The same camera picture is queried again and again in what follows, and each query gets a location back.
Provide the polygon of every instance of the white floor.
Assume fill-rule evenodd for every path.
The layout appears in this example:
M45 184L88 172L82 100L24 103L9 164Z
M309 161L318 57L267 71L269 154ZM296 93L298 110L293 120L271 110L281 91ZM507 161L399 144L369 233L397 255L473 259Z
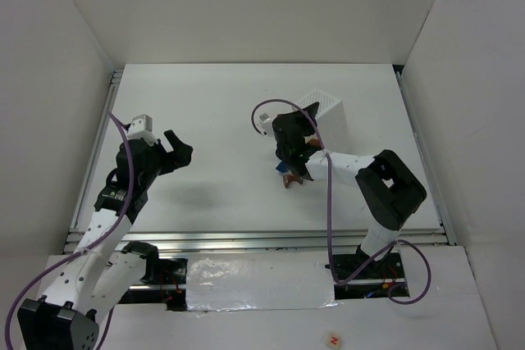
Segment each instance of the white floor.
M189 167L155 181L133 231L324 230L326 182L285 190L274 170L275 140L256 134L249 119L264 99L294 101L314 89L343 100L353 153L392 149L429 191L390 65L127 65L115 115L127 122L146 113L158 137L173 129L194 147ZM290 109L276 104L263 111ZM120 143L110 125L80 212L83 230ZM334 227L366 230L372 216L361 192L344 185L335 189ZM405 229L439 226L429 193Z
M325 333L335 331L343 339L341 350L495 350L463 248L422 250L432 268L431 290L412 306L384 298L348 300L321 309L208 313L170 312L162 305L120 305L104 348L321 350ZM401 253L410 293L417 296L426 280L424 265L414 251L402 248ZM59 258L63 257L51 257L49 264ZM292 268L293 264L284 277L293 275ZM267 291L277 291L279 286L274 283Z

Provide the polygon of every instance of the cable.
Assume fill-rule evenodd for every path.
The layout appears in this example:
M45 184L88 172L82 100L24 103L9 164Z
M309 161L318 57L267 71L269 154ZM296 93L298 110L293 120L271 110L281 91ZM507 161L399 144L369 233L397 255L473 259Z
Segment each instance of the cable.
M425 289L423 290L423 292L415 299L411 299L410 301L398 301L391 296L392 290L395 287L402 285L402 284L396 284L394 286L389 287L388 298L392 302L398 303L400 305L410 305L410 304L416 303L420 301L421 299L423 299L423 297L427 295L428 290L430 289L430 283L431 283L430 265L428 264L427 258L423 255L423 253L418 249L417 246L403 239L398 239L396 241L393 241L389 243L388 245L386 245L384 248L382 248L380 251L374 253L357 270L355 270L352 273L352 275L350 275L345 280L340 280L337 277L336 263L334 260L334 251L333 251L333 244L332 244L332 214L331 213L332 213L332 183L333 181L332 181L332 161L331 161L330 153L326 150L326 146L321 138L321 133L319 133L319 129L317 128L317 125L315 121L312 119L312 117L303 108L299 107L294 102L290 102L282 98L271 98L269 100L264 100L263 102L260 102L257 106L255 106L255 108L252 110L252 115L251 115L252 126L255 129L255 131L257 131L259 134L263 134L263 132L261 132L261 130L259 130L257 125L255 124L255 112L260 107L270 102L282 102L284 104L288 104L289 106L292 106L297 111L299 111L301 114L303 114L303 116L308 120L308 122L310 122L310 125L312 125L313 131L315 135L317 136L317 140L319 141L319 145L321 146L321 149L325 154L326 161L328 164L328 176L327 176L327 187L326 187L326 241L327 241L327 247L328 247L328 263L330 266L330 272L331 272L331 276L333 280L336 282L336 285L338 286L347 285L350 281L354 280L368 266L368 264L374 261L376 257L380 256L382 253L386 252L388 249L393 248L397 243L402 243L414 249L419 254L419 256L421 256L421 258L423 259L423 262L425 263L425 266L427 268L427 285L425 286Z
M104 340L106 340L107 333L109 332L109 325L112 323L112 317L113 317L114 310L115 310L115 307L113 307L107 314L106 326L104 327L102 338L100 338L100 342L98 343L96 350L100 350L102 348L102 345L104 344Z
M118 131L119 131L119 133L120 133L120 135L122 137L122 142L124 143L124 148L126 150L126 155L128 157L128 168L129 168L129 174L130 174L130 182L128 184L128 193L126 195L126 200L124 201L124 206L122 207L121 212L120 212L120 214L118 216L118 219L116 220L115 224L102 237L100 237L99 239L97 239L96 241L94 241L90 245L88 245L84 249L84 252L87 252L89 249L96 248L100 243L104 242L107 239L107 237L109 237L111 235L111 233L113 231L115 231L115 229L120 225L120 223L124 219L124 216L126 215L128 207L131 204L131 198L133 196L135 169L133 168L133 157L131 156L130 143L128 142L128 139L126 138L126 133L124 132L124 128L122 127L122 123L111 112L108 111L107 115L115 123L115 126L118 129ZM21 302L22 298L44 276L46 276L50 272L53 272L59 266L63 266L64 264L67 264L68 262L71 262L71 261L75 260L76 258L82 256L84 254L84 252L75 252L75 253L71 254L70 256L64 258L63 260L57 262L56 264L53 264L47 270L42 271L41 273L36 275L36 277L34 279L32 279L22 289L22 291L20 291L20 293L16 296L15 301L13 301L11 307L9 308L9 312L7 313L7 317L6 317L6 324L4 326L4 338L6 340L7 350L14 350L13 344L12 344L12 341L11 341L11 321L12 321L13 316L15 315L16 307Z

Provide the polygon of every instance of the purple cable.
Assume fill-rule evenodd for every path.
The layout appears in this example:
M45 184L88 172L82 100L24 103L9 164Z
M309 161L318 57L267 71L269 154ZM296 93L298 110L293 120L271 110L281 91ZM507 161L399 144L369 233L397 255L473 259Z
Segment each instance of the purple cable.
M131 197L133 195L133 187L134 187L134 177L135 177L135 170L133 168L133 158L131 156L131 148L130 143L128 142L128 139L126 138L126 133L124 132L124 129L122 127L122 123L111 113L108 112L107 115L112 119L112 121L115 123L116 128L118 129L118 132L120 133L122 137L122 141L124 143L124 148L126 150L126 155L128 156L128 167L130 171L130 183L128 185L128 193L126 195L126 200L124 201L124 206L121 209L121 213L118 216L118 219L116 220L115 224L109 229L107 233L105 233L102 237L88 245L85 249L93 249L96 248L100 243L104 242L109 235L115 231L115 229L119 226L119 224L124 219L124 216L128 210L128 207L131 204ZM22 298L27 294L27 292L35 285L37 284L44 276L49 274L50 272L53 272L56 270L59 266L63 266L64 264L67 264L68 262L71 262L75 260L76 258L82 256L81 252L75 252L71 254L70 256L64 258L63 260L57 262L56 264L53 264L50 266L47 270L44 270L43 272L39 273L33 280L31 280L23 289L20 291L18 296L15 298L15 301L13 301L11 307L9 308L9 312L7 313L6 317L6 324L4 327L4 337L6 340L6 346L7 350L14 350L13 344L11 341L11 321L13 316L15 315L15 310L18 304L21 302Z
M310 122L310 125L312 125L313 131L315 132L315 135L317 136L317 140L319 140L319 145L321 146L323 152L325 153L326 161L328 163L328 176L327 176L327 188L326 188L326 238L327 238L327 247L328 247L328 263L330 265L331 276L332 276L334 282L336 282L336 285L338 285L338 286L345 286L345 285L347 285L351 280L354 280L361 273L361 271L364 270L368 266L368 264L370 264L372 261L374 261L374 259L376 257L380 256L382 253L384 253L387 250L389 250L390 248L394 247L397 243L402 243L402 244L408 245L412 249L414 249L419 254L419 256L421 256L421 258L423 259L423 262L425 263L425 267L427 268L427 285L425 286L425 289L423 290L423 292L419 296L417 296L416 298L411 299L409 301L398 301L398 300L396 300L396 299L394 299L392 297L391 293L392 293L393 289L395 289L396 287L402 286L403 284L401 284L401 283L395 284L395 285L393 285L393 286L391 286L389 288L388 294L387 294L388 298L392 302L398 303L400 305L410 305L410 304L413 304L413 303L416 303L416 302L422 300L425 297L425 295L427 295L428 290L430 289L431 278L432 278L430 264L428 264L427 258L423 255L421 250L419 250L419 248L416 245L410 243L409 241L405 241L403 239L398 239L397 241L391 242L388 245L386 245L383 249L381 249L379 252L374 253L357 270L352 272L352 275L350 275L345 280L340 280L337 277L336 263L334 261L334 251L333 251L333 245L332 245L332 226L331 226L331 222L332 222L332 220L331 220L331 212L332 212L332 198L331 198L331 196L332 196L332 161L331 161L330 154L326 150L325 144L324 144L324 142L322 141L322 138L321 138L321 133L319 133L319 129L317 128L317 126L315 124L315 121L312 119L312 117L303 108L299 107L297 104L295 104L293 102L290 102L288 100L284 100L284 99L281 99L281 98L271 98L269 100L265 100L263 102L260 102L257 106L255 106L255 108L252 110L252 116L251 116L252 126L255 129L255 131L257 131L259 134L262 134L261 130L259 130L257 125L255 124L255 112L260 107L262 107L265 104L268 104L270 102L282 102L284 104L288 104L289 106L292 106L297 111L299 111L301 114L303 114L304 117L308 120L308 122Z
M109 332L109 325L112 323L112 317L113 317L113 311L115 310L115 307L113 307L109 314L107 315L106 320L106 326L104 327L104 332L102 334L102 338L100 338L100 342L98 343L98 346L95 350L100 350L102 348L102 345L104 344L104 340L106 340L107 333Z

